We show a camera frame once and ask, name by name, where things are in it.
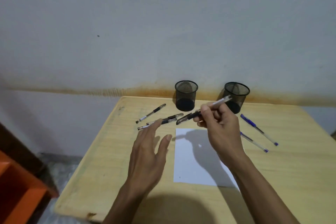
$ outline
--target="sheet of paper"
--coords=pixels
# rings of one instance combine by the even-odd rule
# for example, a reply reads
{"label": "sheet of paper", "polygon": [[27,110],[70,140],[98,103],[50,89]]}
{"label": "sheet of paper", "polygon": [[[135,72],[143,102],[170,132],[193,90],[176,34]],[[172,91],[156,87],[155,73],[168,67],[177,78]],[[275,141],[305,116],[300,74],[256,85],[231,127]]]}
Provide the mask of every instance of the sheet of paper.
{"label": "sheet of paper", "polygon": [[176,129],[174,182],[238,188],[204,129]]}

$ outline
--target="person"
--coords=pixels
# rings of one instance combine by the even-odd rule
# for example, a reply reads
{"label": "person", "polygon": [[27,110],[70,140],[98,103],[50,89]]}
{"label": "person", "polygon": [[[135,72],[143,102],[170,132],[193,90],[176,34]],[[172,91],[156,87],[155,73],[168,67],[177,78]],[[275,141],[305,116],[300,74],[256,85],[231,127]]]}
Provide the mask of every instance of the person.
{"label": "person", "polygon": [[[253,165],[243,149],[238,117],[226,104],[211,110],[201,106],[201,116],[194,118],[199,127],[207,128],[211,146],[232,172],[244,201],[257,224],[299,223],[272,186]],[[103,224],[131,223],[141,201],[159,182],[166,163],[172,135],[166,135],[154,153],[153,140],[162,120],[141,130],[133,144],[128,177],[103,221]]]}

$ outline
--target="table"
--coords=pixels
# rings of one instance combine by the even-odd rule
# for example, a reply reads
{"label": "table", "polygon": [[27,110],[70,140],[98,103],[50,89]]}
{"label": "table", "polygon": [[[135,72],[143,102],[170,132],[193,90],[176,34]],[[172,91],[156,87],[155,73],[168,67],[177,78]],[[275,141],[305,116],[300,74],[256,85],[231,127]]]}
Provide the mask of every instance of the table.
{"label": "table", "polygon": [[[195,108],[206,102],[196,100]],[[135,123],[163,103],[165,108]],[[269,149],[264,153],[242,139],[247,155],[298,220],[336,223],[336,142],[298,106],[244,103],[241,112],[279,142],[273,146],[239,118],[241,131]],[[172,99],[122,97],[57,200],[56,213],[102,221],[126,180],[137,127],[176,113],[180,111]],[[156,142],[166,134],[173,140],[162,179],[142,202],[134,222],[253,223],[237,190],[173,182],[176,128],[173,122],[157,130]],[[198,127],[187,121],[179,128]]]}

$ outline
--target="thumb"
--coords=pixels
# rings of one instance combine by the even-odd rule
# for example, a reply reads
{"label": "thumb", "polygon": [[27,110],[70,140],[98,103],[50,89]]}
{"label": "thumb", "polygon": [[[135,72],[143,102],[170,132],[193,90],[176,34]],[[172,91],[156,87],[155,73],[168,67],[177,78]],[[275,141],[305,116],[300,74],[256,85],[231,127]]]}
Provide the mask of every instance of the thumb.
{"label": "thumb", "polygon": [[168,149],[168,145],[169,145],[172,137],[173,137],[172,135],[165,135],[162,138],[162,140],[159,144],[159,148],[157,150],[157,154],[156,154],[158,159],[166,161],[167,149]]}
{"label": "thumb", "polygon": [[215,120],[212,111],[206,104],[201,105],[201,114],[204,118],[204,121],[207,123],[207,127],[217,124],[217,121]]}

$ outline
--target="black mesh pen holder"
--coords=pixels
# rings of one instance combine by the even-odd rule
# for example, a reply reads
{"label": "black mesh pen holder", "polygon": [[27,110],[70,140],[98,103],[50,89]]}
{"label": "black mesh pen holder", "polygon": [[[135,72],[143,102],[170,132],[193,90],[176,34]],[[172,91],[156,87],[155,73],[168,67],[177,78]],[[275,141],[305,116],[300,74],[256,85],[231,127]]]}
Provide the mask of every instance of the black mesh pen holder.
{"label": "black mesh pen holder", "polygon": [[223,97],[226,97],[227,95],[231,96],[232,99],[226,102],[226,105],[234,114],[240,112],[240,109],[248,94],[250,94],[249,87],[242,83],[228,82],[224,86]]}
{"label": "black mesh pen holder", "polygon": [[194,109],[198,85],[192,81],[179,81],[175,84],[176,108],[183,112]]}

